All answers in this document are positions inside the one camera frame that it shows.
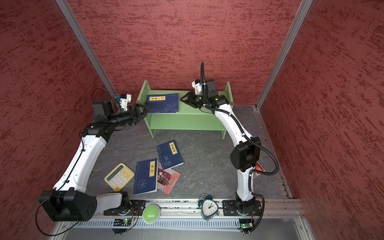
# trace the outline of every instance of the red wall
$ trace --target red wall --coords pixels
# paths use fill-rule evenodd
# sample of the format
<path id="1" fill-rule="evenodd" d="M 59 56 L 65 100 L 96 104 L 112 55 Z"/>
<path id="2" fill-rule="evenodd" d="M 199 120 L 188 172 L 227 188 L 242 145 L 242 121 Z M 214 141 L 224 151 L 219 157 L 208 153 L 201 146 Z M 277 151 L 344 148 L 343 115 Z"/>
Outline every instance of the red wall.
<path id="1" fill-rule="evenodd" d="M 68 0 L 118 92 L 191 89 L 206 77 L 255 104 L 301 0 Z"/>
<path id="2" fill-rule="evenodd" d="M 38 197 L 75 154 L 102 82 L 54 0 L 1 1 L 0 16 L 0 239 L 41 239 Z"/>
<path id="3" fill-rule="evenodd" d="M 315 0 L 262 106 L 316 239 L 384 239 L 383 16 Z"/>

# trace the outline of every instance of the alarm clock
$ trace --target alarm clock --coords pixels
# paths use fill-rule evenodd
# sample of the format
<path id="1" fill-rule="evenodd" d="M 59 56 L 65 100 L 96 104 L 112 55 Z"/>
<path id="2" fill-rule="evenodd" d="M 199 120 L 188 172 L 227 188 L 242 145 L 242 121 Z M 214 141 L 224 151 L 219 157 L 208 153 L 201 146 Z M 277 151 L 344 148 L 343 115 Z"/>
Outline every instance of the alarm clock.
<path id="1" fill-rule="evenodd" d="M 207 221 L 218 213 L 218 205 L 209 195 L 205 199 L 199 200 L 199 207 L 201 207 L 201 216 Z"/>

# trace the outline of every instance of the calculator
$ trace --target calculator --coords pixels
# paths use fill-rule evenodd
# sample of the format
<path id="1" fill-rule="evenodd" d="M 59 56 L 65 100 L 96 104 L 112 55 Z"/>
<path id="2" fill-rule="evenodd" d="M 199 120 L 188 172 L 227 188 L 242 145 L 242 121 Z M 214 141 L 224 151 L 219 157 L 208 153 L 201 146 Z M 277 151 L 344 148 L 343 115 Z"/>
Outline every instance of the calculator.
<path id="1" fill-rule="evenodd" d="M 104 181 L 112 187 L 114 191 L 120 191 L 133 176 L 135 176 L 135 173 L 124 163 L 120 163 L 105 176 Z"/>

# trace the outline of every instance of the pink book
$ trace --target pink book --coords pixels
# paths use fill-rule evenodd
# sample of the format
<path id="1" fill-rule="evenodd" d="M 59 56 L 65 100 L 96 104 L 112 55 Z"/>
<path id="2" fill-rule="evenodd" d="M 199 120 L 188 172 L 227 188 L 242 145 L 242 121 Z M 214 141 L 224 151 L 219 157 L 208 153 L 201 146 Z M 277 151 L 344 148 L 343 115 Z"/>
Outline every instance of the pink book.
<path id="1" fill-rule="evenodd" d="M 157 189 L 169 195 L 176 181 L 180 177 L 180 173 L 169 168 L 163 170 L 160 161 L 157 164 Z"/>

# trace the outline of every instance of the marble patterned surface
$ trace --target marble patterned surface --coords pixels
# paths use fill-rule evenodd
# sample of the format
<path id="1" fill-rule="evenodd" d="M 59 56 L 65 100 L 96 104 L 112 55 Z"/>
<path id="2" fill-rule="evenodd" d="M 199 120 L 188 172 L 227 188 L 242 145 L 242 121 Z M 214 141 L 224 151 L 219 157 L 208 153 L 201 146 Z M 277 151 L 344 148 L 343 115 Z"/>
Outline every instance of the marble patterned surface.
<path id="1" fill-rule="evenodd" d="M 235 106 L 236 116 L 253 136 L 261 137 L 255 114 L 251 106 Z M 118 163 L 125 163 L 133 171 L 136 163 L 157 158 L 156 146 L 175 139 L 184 164 L 174 170 L 180 177 L 169 195 L 161 191 L 135 195 L 135 198 L 196 198 L 202 193 L 214 198 L 234 198 L 237 190 L 237 172 L 229 155 L 233 150 L 230 136 L 221 139 L 220 131 L 158 130 L 152 138 L 145 122 L 114 132 L 101 152 L 88 181 L 87 192 L 100 195 L 112 191 L 104 177 Z M 273 169 L 273 162 L 262 153 L 259 163 Z M 123 188 L 132 197 L 134 178 Z M 260 175 L 254 179 L 254 191 L 265 198 L 281 198 L 276 176 Z"/>

